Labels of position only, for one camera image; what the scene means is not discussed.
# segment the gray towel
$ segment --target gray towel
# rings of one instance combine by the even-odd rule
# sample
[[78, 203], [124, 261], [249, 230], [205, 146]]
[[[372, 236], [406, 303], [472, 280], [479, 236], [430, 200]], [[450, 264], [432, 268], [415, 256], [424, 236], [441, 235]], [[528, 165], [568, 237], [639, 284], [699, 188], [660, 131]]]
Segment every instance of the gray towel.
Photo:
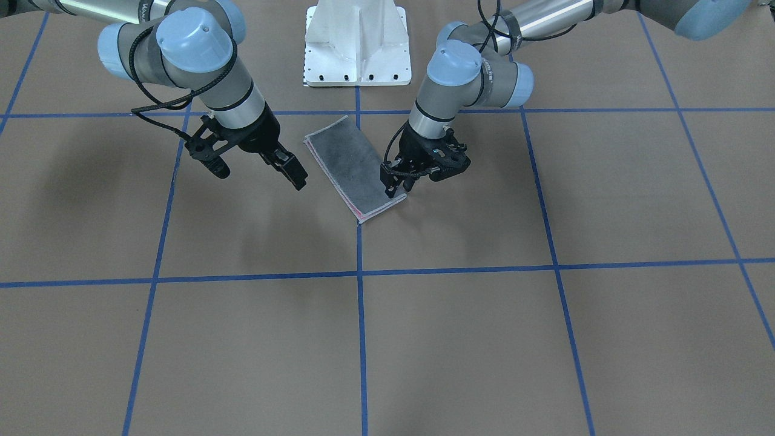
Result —
[[358, 223], [398, 204], [406, 198], [400, 191], [392, 199], [385, 194], [380, 181], [380, 159], [363, 133], [348, 116], [310, 133], [304, 144], [329, 176], [344, 203], [353, 211]]

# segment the black cable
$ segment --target black cable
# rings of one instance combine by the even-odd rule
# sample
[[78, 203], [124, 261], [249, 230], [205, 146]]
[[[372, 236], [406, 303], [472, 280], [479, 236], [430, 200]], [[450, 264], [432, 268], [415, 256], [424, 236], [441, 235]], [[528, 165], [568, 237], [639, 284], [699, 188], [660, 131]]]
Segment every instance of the black cable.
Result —
[[481, 0], [477, 0], [477, 10], [479, 11], [479, 17], [482, 20], [482, 23], [485, 27], [487, 27], [487, 38], [484, 39], [484, 42], [479, 46], [479, 53], [484, 51], [484, 48], [487, 46], [487, 44], [492, 40], [492, 47], [493, 50], [496, 52], [498, 51], [498, 41], [495, 38], [495, 35], [503, 36], [505, 38], [511, 39], [511, 35], [508, 33], [503, 33], [498, 29], [495, 29], [496, 25], [498, 24], [498, 20], [501, 18], [501, 0], [497, 0], [495, 5], [495, 15], [492, 20], [492, 24], [487, 20], [486, 15], [484, 14], [484, 10], [482, 9], [482, 2]]
[[135, 82], [137, 87], [140, 88], [140, 91], [142, 91], [143, 94], [145, 94], [145, 96], [148, 97], [148, 99], [156, 103], [156, 105], [135, 108], [135, 109], [132, 109], [131, 112], [132, 114], [138, 116], [143, 121], [151, 123], [154, 126], [158, 126], [163, 129], [172, 131], [175, 134], [177, 134], [180, 138], [183, 138], [184, 140], [189, 141], [191, 140], [191, 136], [185, 133], [184, 131], [177, 129], [175, 127], [169, 126], [167, 124], [161, 123], [159, 121], [156, 121], [155, 119], [151, 119], [147, 116], [144, 116], [143, 112], [149, 112], [149, 111], [159, 110], [159, 109], [169, 109], [169, 110], [185, 109], [188, 105], [191, 104], [191, 102], [194, 101], [194, 97], [204, 94], [205, 92], [215, 87], [224, 78], [226, 78], [226, 76], [231, 72], [232, 68], [234, 68], [234, 64], [237, 61], [237, 44], [234, 41], [234, 39], [232, 39], [232, 57], [231, 59], [229, 59], [229, 62], [226, 63], [226, 69], [221, 74], [219, 74], [217, 78], [213, 79], [210, 83], [201, 87], [200, 89], [191, 91], [188, 95], [184, 95], [179, 99], [170, 100], [169, 102], [162, 102], [156, 97], [154, 97], [148, 91], [148, 89], [146, 89], [145, 85], [141, 82], [140, 78], [137, 77], [137, 69], [135, 67], [135, 52], [137, 51], [137, 47], [152, 32], [153, 32], [153, 27], [149, 27], [148, 29], [145, 29], [144, 31], [142, 31], [140, 35], [138, 35], [137, 38], [135, 38], [135, 40], [132, 42], [132, 46], [129, 48], [129, 73], [132, 76], [132, 80]]
[[423, 171], [417, 171], [417, 172], [403, 172], [403, 171], [395, 171], [393, 168], [388, 167], [388, 163], [390, 162], [388, 160], [388, 156], [390, 155], [390, 149], [393, 147], [393, 143], [395, 142], [396, 138], [398, 138], [398, 135], [401, 134], [401, 132], [404, 131], [406, 128], [407, 123], [404, 123], [401, 127], [398, 128], [398, 131], [393, 135], [393, 137], [390, 139], [390, 142], [387, 143], [387, 150], [385, 150], [385, 155], [383, 157], [382, 167], [389, 175], [395, 175], [398, 177], [404, 177], [404, 178], [420, 178], [422, 176], [426, 176], [431, 174], [432, 172], [437, 170], [437, 167], [431, 167], [427, 168]]
[[542, 37], [540, 37], [540, 38], [522, 38], [522, 40], [524, 40], [524, 41], [532, 41], [532, 42], [534, 42], [534, 43], [535, 43], [535, 42], [537, 42], [537, 41], [548, 41], [548, 40], [553, 40], [553, 39], [555, 39], [555, 38], [559, 38], [559, 37], [561, 37], [561, 36], [565, 36], [565, 35], [567, 35], [568, 33], [570, 33], [570, 31], [571, 31], [571, 30], [575, 29], [575, 28], [576, 28], [576, 26], [578, 26], [578, 25], [577, 25], [577, 24], [574, 24], [574, 25], [572, 25], [571, 27], [568, 27], [568, 28], [567, 28], [567, 29], [565, 29], [564, 31], [562, 31], [562, 32], [560, 32], [560, 33], [557, 33], [557, 34], [555, 34], [555, 35], [551, 35], [551, 36], [542, 36]]

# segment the light blue joint cap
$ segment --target light blue joint cap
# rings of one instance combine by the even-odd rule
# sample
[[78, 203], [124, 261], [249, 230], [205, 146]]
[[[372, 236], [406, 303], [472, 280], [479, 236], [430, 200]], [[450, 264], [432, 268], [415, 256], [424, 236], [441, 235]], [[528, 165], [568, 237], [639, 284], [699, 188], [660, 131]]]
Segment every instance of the light blue joint cap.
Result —
[[232, 57], [232, 38], [210, 12], [188, 8], [167, 16], [159, 25], [156, 42], [164, 58], [191, 73], [209, 73]]
[[441, 29], [441, 32], [439, 32], [439, 35], [436, 37], [436, 46], [440, 46], [441, 43], [448, 40], [450, 38], [450, 35], [452, 35], [452, 32], [455, 31], [460, 26], [468, 26], [465, 22], [462, 21], [453, 21], [446, 26], [444, 26]]
[[505, 108], [518, 108], [527, 103], [532, 95], [533, 86], [536, 84], [536, 78], [532, 70], [525, 64], [517, 64], [517, 84], [514, 87], [514, 93], [511, 94], [511, 100], [506, 103]]
[[124, 64], [121, 62], [119, 52], [119, 32], [125, 23], [117, 22], [105, 27], [97, 39], [97, 51], [99, 60], [105, 65], [105, 68], [117, 78], [132, 80], [129, 73], [126, 72]]
[[676, 25], [676, 34], [702, 41], [726, 29], [751, 0], [700, 0]]
[[480, 73], [482, 55], [463, 41], [447, 40], [441, 43], [428, 63], [428, 78], [443, 86], [461, 86], [470, 83]]
[[232, 38], [238, 44], [241, 44], [245, 40], [247, 34], [247, 24], [245, 24], [245, 15], [239, 10], [239, 7], [235, 5], [232, 0], [215, 0], [223, 12], [226, 12], [226, 16], [229, 17], [229, 24], [232, 25]]

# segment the white pedestal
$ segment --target white pedestal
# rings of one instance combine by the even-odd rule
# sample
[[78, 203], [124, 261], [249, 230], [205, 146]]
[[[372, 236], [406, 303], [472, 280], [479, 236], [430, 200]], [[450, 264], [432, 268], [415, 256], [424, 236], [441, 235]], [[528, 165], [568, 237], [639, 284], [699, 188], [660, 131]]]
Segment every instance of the white pedestal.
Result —
[[320, 0], [307, 10], [309, 86], [389, 86], [412, 81], [406, 11], [393, 0]]

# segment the blue tape line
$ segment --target blue tape line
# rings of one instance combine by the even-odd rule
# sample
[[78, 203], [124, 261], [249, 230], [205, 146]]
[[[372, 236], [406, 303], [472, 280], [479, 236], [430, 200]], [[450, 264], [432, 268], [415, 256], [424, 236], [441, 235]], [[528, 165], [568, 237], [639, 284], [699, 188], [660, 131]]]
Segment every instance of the blue tape line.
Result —
[[470, 268], [418, 268], [418, 269], [382, 269], [373, 271], [364, 271], [366, 277], [377, 277], [386, 275], [438, 275], [438, 274], [480, 274], [494, 272], [531, 272], [531, 271], [552, 271], [552, 265], [532, 265], [532, 266], [498, 266], [498, 267], [470, 267]]
[[669, 268], [703, 265], [737, 265], [735, 259], [709, 259], [703, 261], [658, 261], [658, 262], [616, 262], [606, 264], [575, 264], [559, 265], [564, 271], [586, 269], [621, 269], [621, 268]]
[[648, 27], [646, 27], [646, 21], [643, 19], [643, 17], [640, 14], [638, 14], [638, 19], [640, 20], [640, 24], [641, 24], [641, 27], [643, 28], [643, 32], [646, 34], [646, 39], [649, 41], [649, 45], [651, 46], [651, 51], [654, 55], [654, 59], [656, 60], [657, 65], [659, 65], [660, 67], [660, 71], [662, 72], [662, 77], [665, 80], [665, 85], [667, 86], [668, 92], [670, 92], [670, 97], [673, 99], [673, 104], [676, 107], [678, 116], [680, 117], [681, 124], [684, 126], [684, 132], [686, 133], [686, 137], [689, 140], [691, 151], [692, 153], [694, 153], [694, 159], [697, 161], [697, 166], [700, 168], [700, 173], [702, 173], [702, 178], [705, 180], [705, 185], [708, 187], [708, 191], [711, 193], [713, 205], [715, 206], [716, 212], [718, 213], [718, 218], [721, 220], [722, 225], [724, 226], [724, 231], [726, 232], [727, 238], [729, 239], [729, 244], [732, 246], [732, 251], [735, 253], [735, 259], [737, 260], [738, 265], [740, 267], [740, 272], [742, 273], [742, 276], [746, 281], [746, 285], [748, 286], [748, 290], [751, 294], [751, 298], [753, 299], [754, 306], [756, 306], [756, 311], [759, 312], [759, 318], [762, 320], [762, 324], [764, 325], [764, 330], [767, 333], [767, 337], [770, 339], [770, 344], [772, 345], [773, 350], [775, 350], [775, 334], [773, 334], [773, 330], [772, 330], [772, 327], [770, 326], [770, 322], [767, 320], [767, 316], [764, 313], [762, 304], [759, 301], [759, 296], [756, 294], [756, 289], [754, 289], [753, 284], [751, 283], [751, 279], [748, 276], [746, 265], [742, 261], [742, 258], [740, 256], [740, 251], [737, 247], [737, 243], [735, 242], [735, 238], [732, 236], [732, 230], [729, 228], [729, 223], [727, 222], [727, 219], [724, 216], [724, 211], [722, 210], [721, 203], [718, 201], [716, 192], [713, 189], [713, 184], [711, 184], [711, 179], [708, 176], [708, 172], [706, 171], [705, 165], [702, 162], [702, 158], [700, 157], [700, 152], [697, 149], [697, 144], [694, 142], [694, 137], [692, 136], [691, 130], [689, 129], [689, 125], [686, 122], [686, 117], [684, 116], [683, 110], [678, 104], [678, 98], [676, 97], [675, 92], [673, 91], [673, 86], [670, 84], [670, 79], [667, 77], [667, 70], [665, 70], [665, 67], [662, 64], [662, 60], [660, 59], [660, 55], [656, 51], [656, 45], [654, 45], [654, 41], [651, 38], [651, 33], [649, 33], [649, 29]]
[[360, 339], [360, 430], [369, 436], [369, 396], [366, 367], [366, 316], [363, 308], [363, 231], [357, 230], [358, 252], [358, 338]]
[[[775, 112], [775, 108], [681, 108], [681, 112]], [[677, 112], [675, 108], [545, 108], [525, 109], [525, 113], [610, 113], [610, 112]], [[356, 115], [355, 110], [285, 110], [276, 111], [276, 116], [309, 115]], [[372, 115], [408, 115], [411, 111], [403, 109], [368, 110], [361, 109], [361, 116]], [[463, 109], [460, 113], [520, 113], [519, 109]], [[203, 116], [207, 112], [192, 112], [192, 116]], [[182, 112], [149, 112], [151, 116], [185, 116]], [[130, 112], [99, 113], [9, 113], [0, 114], [0, 119], [36, 119], [36, 118], [113, 118], [130, 117]]]
[[386, 109], [386, 110], [361, 110], [361, 115], [409, 115], [412, 113], [410, 110], [405, 109]]
[[94, 279], [94, 280], [52, 280], [49, 282], [6, 282], [0, 283], [0, 289], [14, 288], [64, 288], [68, 286], [104, 286], [104, 285], [147, 285], [152, 279]]
[[743, 263], [746, 264], [775, 264], [775, 258], [761, 258], [761, 259], [743, 259]]
[[[775, 258], [741, 259], [745, 264], [775, 264]], [[568, 264], [557, 265], [562, 271], [579, 271], [590, 269], [624, 269], [624, 268], [676, 268], [704, 265], [737, 265], [736, 259], [704, 259], [690, 261], [652, 261], [652, 262], [621, 262], [600, 264]], [[390, 275], [442, 275], [442, 274], [490, 274], [499, 272], [535, 272], [553, 271], [554, 265], [498, 266], [498, 267], [468, 267], [468, 268], [417, 268], [417, 269], [381, 269], [362, 271], [363, 277], [381, 277]], [[156, 283], [200, 283], [200, 282], [253, 282], [262, 280], [296, 280], [296, 279], [330, 279], [337, 277], [357, 277], [358, 271], [334, 272], [288, 272], [277, 274], [252, 275], [203, 275], [192, 277], [159, 277], [139, 279], [93, 279], [93, 280], [61, 280], [49, 282], [0, 282], [0, 289], [11, 288], [43, 288], [66, 286], [99, 286], [99, 285], [137, 285]]]
[[[191, 105], [188, 105], [183, 119], [183, 128], [188, 128], [188, 120], [191, 117]], [[135, 398], [137, 396], [137, 386], [140, 383], [140, 372], [143, 368], [143, 357], [145, 356], [145, 347], [148, 340], [148, 327], [153, 312], [153, 301], [156, 299], [156, 288], [158, 284], [159, 272], [161, 270], [161, 260], [164, 256], [164, 245], [167, 242], [167, 229], [170, 224], [170, 215], [172, 214], [172, 203], [175, 197], [175, 185], [177, 183], [177, 172], [181, 167], [181, 156], [183, 155], [183, 140], [179, 141], [177, 146], [177, 156], [175, 157], [175, 166], [172, 171], [172, 181], [170, 182], [170, 193], [167, 196], [167, 208], [164, 211], [164, 223], [161, 227], [161, 236], [159, 237], [159, 247], [156, 253], [156, 263], [153, 267], [153, 279], [148, 292], [148, 303], [146, 304], [145, 318], [143, 319], [143, 330], [140, 334], [140, 343], [137, 349], [137, 360], [135, 361], [135, 370], [132, 376], [132, 387], [129, 389], [129, 401], [126, 404], [126, 416], [124, 417], [124, 427], [122, 436], [129, 436], [129, 428], [132, 425], [132, 414], [135, 407]]]
[[775, 112], [775, 108], [680, 108], [681, 112]]
[[530, 154], [530, 166], [533, 171], [533, 178], [536, 181], [536, 190], [538, 191], [538, 200], [541, 206], [541, 214], [543, 216], [543, 225], [546, 230], [546, 239], [549, 242], [549, 253], [552, 256], [552, 265], [554, 269], [554, 277], [557, 281], [557, 289], [560, 292], [560, 302], [563, 306], [563, 316], [565, 317], [565, 328], [568, 331], [568, 340], [570, 341], [570, 351], [573, 354], [573, 364], [576, 367], [576, 377], [579, 383], [579, 391], [581, 393], [581, 401], [584, 404], [584, 414], [587, 417], [587, 428], [589, 429], [590, 436], [595, 436], [594, 421], [592, 420], [592, 410], [589, 404], [589, 397], [587, 395], [587, 384], [584, 381], [584, 372], [581, 369], [581, 359], [579, 358], [578, 347], [576, 345], [576, 334], [574, 333], [573, 322], [570, 319], [570, 311], [568, 310], [568, 302], [565, 296], [565, 285], [563, 284], [563, 276], [560, 273], [560, 263], [557, 261], [557, 251], [554, 245], [554, 237], [552, 236], [552, 227], [549, 223], [549, 214], [546, 211], [546, 200], [543, 196], [543, 188], [541, 186], [541, 178], [538, 173], [538, 164], [536, 162], [536, 153], [533, 150], [532, 139], [530, 137], [530, 127], [528, 125], [528, 118], [525, 111], [520, 114], [522, 118], [522, 126], [525, 129], [525, 142], [528, 146], [528, 152]]
[[674, 108], [548, 108], [525, 109], [525, 113], [610, 113], [610, 112], [675, 112]]
[[19, 97], [19, 92], [22, 90], [24, 79], [27, 77], [27, 71], [29, 71], [29, 66], [33, 62], [33, 58], [35, 57], [35, 52], [38, 50], [38, 44], [40, 44], [40, 39], [43, 37], [43, 31], [46, 30], [46, 24], [48, 23], [48, 16], [49, 16], [48, 12], [43, 14], [43, 21], [40, 23], [38, 34], [35, 36], [35, 41], [33, 42], [33, 48], [29, 50], [29, 55], [27, 55], [27, 61], [24, 63], [22, 72], [21, 74], [19, 74], [19, 80], [16, 81], [16, 87], [13, 89], [13, 94], [11, 95], [11, 101], [8, 103], [8, 107], [5, 108], [5, 117], [3, 117], [2, 121], [0, 121], [0, 136], [3, 133], [3, 130], [5, 130], [5, 124], [8, 123], [9, 115], [11, 115], [13, 106], [16, 104], [16, 99]]
[[252, 275], [203, 275], [198, 277], [161, 277], [159, 283], [200, 283], [200, 282], [252, 282], [261, 280], [329, 279], [332, 277], [356, 277], [355, 271], [337, 272], [289, 272], [280, 274]]
[[360, 129], [360, 86], [355, 87], [355, 127]]
[[[148, 116], [183, 116], [182, 112], [146, 112]], [[38, 119], [38, 118], [122, 118], [134, 116], [131, 112], [105, 112], [105, 113], [18, 113], [9, 115], [9, 118]]]
[[354, 115], [354, 110], [278, 110], [272, 111], [276, 116], [286, 115]]

